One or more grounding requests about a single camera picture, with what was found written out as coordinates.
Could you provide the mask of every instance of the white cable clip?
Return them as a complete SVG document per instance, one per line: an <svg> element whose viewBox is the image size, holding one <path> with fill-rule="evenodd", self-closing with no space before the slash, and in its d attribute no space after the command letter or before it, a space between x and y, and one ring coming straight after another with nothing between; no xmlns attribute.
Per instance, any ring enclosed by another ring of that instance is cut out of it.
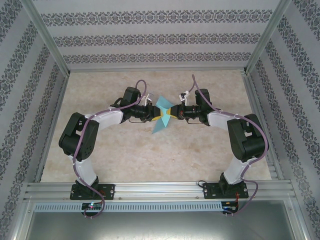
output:
<svg viewBox="0 0 320 240"><path fill-rule="evenodd" d="M190 95L189 91L185 91L179 95L181 102L184 101L184 104L187 106L187 97Z"/></svg>
<svg viewBox="0 0 320 240"><path fill-rule="evenodd" d="M148 93L147 96L143 96L141 99L141 101L144 101L143 106L147 106L147 104L151 103L153 96L154 95L152 93Z"/></svg>

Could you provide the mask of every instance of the perforated metal strip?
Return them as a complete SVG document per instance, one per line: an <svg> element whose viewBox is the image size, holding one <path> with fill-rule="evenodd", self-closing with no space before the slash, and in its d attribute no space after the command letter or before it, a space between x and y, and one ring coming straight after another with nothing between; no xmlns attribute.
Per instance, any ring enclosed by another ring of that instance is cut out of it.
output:
<svg viewBox="0 0 320 240"><path fill-rule="evenodd" d="M37 203L36 213L78 213L81 202L47 202ZM105 204L104 212L135 213L135 212L210 212L222 211L220 201L206 202L109 202Z"/></svg>

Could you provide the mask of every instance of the light blue paper object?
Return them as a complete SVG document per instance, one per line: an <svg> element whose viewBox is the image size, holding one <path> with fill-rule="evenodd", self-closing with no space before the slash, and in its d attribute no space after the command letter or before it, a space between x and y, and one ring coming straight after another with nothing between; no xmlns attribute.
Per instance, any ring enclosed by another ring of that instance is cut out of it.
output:
<svg viewBox="0 0 320 240"><path fill-rule="evenodd" d="M170 115L167 114L167 110L174 106L171 102L169 102L163 96L159 97L155 105L161 109L163 116L158 121L156 121L155 127L152 132L153 134L167 127L170 119Z"/></svg>

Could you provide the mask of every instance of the patterned wallpaper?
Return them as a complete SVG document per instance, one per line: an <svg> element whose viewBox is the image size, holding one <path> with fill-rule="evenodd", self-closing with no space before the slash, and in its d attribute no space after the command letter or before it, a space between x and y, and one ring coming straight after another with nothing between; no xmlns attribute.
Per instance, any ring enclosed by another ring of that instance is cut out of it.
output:
<svg viewBox="0 0 320 240"><path fill-rule="evenodd" d="M320 239L319 22L317 1L292 1L251 73L311 239Z"/></svg>
<svg viewBox="0 0 320 240"><path fill-rule="evenodd" d="M83 70L244 67L278 2L35 0L34 4L70 69Z"/></svg>
<svg viewBox="0 0 320 240"><path fill-rule="evenodd" d="M0 3L0 240L35 180L64 76L18 0Z"/></svg>

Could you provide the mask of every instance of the beige floor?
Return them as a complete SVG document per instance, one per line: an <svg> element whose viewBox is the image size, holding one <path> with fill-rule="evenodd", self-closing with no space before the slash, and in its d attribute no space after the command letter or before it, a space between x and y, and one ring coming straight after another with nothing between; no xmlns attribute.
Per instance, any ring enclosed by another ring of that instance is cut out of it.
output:
<svg viewBox="0 0 320 240"><path fill-rule="evenodd" d="M156 98L162 95L179 104L178 94L190 89L192 74L201 88L209 90L216 107L242 115L252 112L236 70L72 73L41 181L76 179L70 160L58 146L72 113L94 114L107 108L139 79L146 80L147 92ZM194 92L189 101L195 104ZM166 129L152 134L155 124L127 121L99 133L91 157L101 182L216 181L227 169L233 157L227 131L171 119ZM266 160L252 165L246 178L270 180Z"/></svg>

